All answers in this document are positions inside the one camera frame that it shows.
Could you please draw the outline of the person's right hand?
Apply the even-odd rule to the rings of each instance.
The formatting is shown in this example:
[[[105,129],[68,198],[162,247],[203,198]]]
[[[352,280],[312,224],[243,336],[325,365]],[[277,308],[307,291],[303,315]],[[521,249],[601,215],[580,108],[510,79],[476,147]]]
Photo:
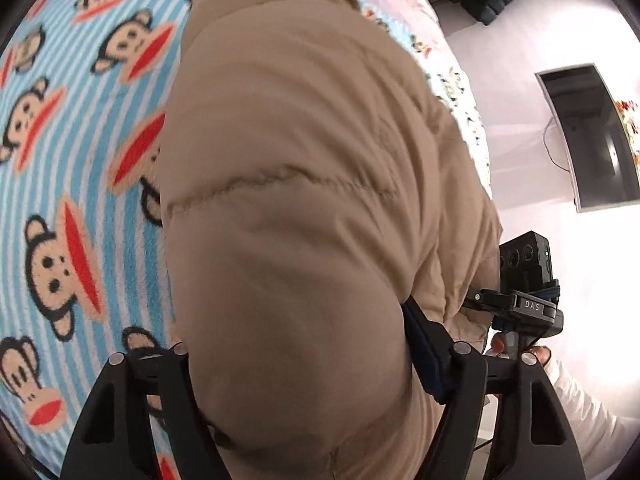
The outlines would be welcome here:
[[[528,352],[536,356],[542,366],[546,366],[551,359],[551,350],[547,346],[533,346],[528,349]],[[506,337],[503,334],[498,333],[492,337],[490,354],[492,356],[506,356]]]

